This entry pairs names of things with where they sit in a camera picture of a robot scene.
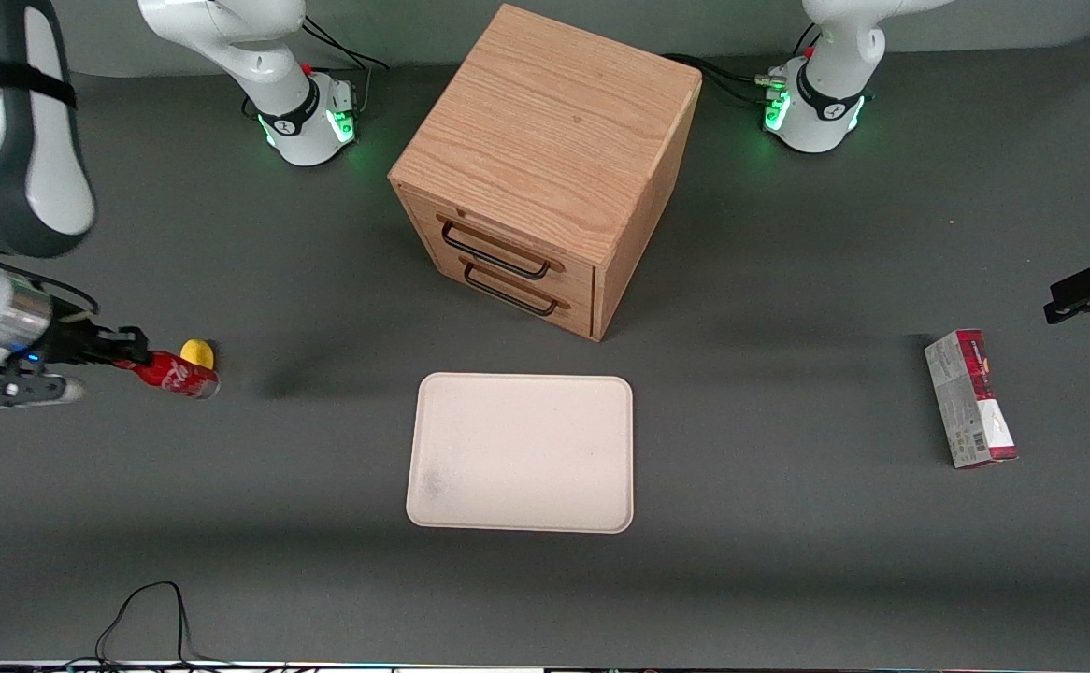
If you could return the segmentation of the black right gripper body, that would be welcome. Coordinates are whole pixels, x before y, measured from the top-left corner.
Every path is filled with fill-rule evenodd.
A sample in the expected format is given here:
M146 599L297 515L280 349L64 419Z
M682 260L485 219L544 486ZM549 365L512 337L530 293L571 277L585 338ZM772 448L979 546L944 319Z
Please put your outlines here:
M92 323L92 317L90 312L76 312L50 320L39 336L14 336L10 354L4 359L4 370L22 372L44 370L49 364L101 364L100 327Z

